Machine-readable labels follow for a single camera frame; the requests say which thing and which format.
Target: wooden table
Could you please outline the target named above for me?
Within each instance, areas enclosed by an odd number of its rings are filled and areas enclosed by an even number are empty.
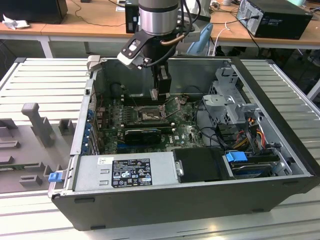
[[[308,4],[308,9],[312,6],[319,7],[316,4]],[[235,5],[222,6],[222,9],[231,11]],[[211,15],[212,23],[224,23],[236,20],[228,12],[215,11]],[[221,46],[238,46],[254,47],[255,43],[250,38],[248,31],[240,22],[230,23],[227,25],[231,31],[225,30],[219,36],[219,45]],[[225,28],[224,24],[214,24],[211,36],[217,38],[219,32]],[[254,38],[256,43],[262,48],[279,48],[279,49],[320,49],[320,20],[311,20],[299,40],[276,39],[276,38]]]
[[[92,0],[91,3],[81,3],[79,0],[66,0],[68,13],[62,24],[32,23],[30,28],[11,30],[0,24],[0,39],[9,40],[35,40],[41,43],[44,54],[52,58],[50,41],[67,42],[112,42],[126,43],[132,34],[126,33],[125,13],[117,12],[116,5],[108,0]],[[222,6],[221,8],[230,11],[236,5]],[[212,23],[224,23],[234,21],[235,17],[228,12],[217,12],[212,14]],[[219,37],[220,46],[255,47],[247,30],[239,22],[230,23],[231,31],[225,30]],[[212,38],[215,40],[223,24],[214,24]],[[262,48],[286,48],[286,49],[320,49],[320,21],[312,20],[304,31],[300,40],[255,38],[255,41]]]

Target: white sticker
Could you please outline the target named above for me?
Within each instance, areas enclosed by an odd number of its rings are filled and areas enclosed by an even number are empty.
[[[98,165],[101,164],[112,164],[114,157],[98,157]]]
[[[150,182],[150,181],[151,181],[151,177],[141,178],[141,182]]]

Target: motherboard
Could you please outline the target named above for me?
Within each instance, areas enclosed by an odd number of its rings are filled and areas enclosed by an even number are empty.
[[[104,154],[169,152],[204,147],[195,125],[196,102],[180,96],[161,105],[125,105],[114,99],[103,110],[100,125]]]

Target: white cable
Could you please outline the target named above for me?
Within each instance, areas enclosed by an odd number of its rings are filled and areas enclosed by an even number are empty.
[[[213,47],[214,47],[214,49],[213,49],[213,54],[212,54],[213,56],[216,55],[217,43],[218,43],[218,39],[219,39],[219,37],[220,37],[220,34],[221,34],[224,30],[229,30],[229,31],[231,31],[231,29],[228,28],[227,24],[232,24],[232,23],[236,23],[236,22],[239,22],[239,21],[242,21],[242,20],[247,20],[247,19],[248,19],[247,17],[244,17],[244,18],[238,19],[238,21],[232,21],[232,22],[226,21],[226,22],[224,23],[224,29],[222,29],[222,30],[219,32],[218,36],[216,36],[215,43],[214,43],[214,46],[213,46]]]

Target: table leg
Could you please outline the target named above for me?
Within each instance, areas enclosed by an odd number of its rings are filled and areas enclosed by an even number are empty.
[[[42,46],[42,50],[44,52],[44,55],[47,59],[53,59],[53,54],[51,52],[51,48],[50,48],[50,40],[49,37],[47,36],[41,36],[38,41],[41,43]]]
[[[307,97],[312,101],[315,99],[315,97],[320,93],[320,79],[318,82],[314,85],[314,87],[310,90]]]
[[[86,54],[91,54],[89,43],[87,41],[84,42],[84,49]]]

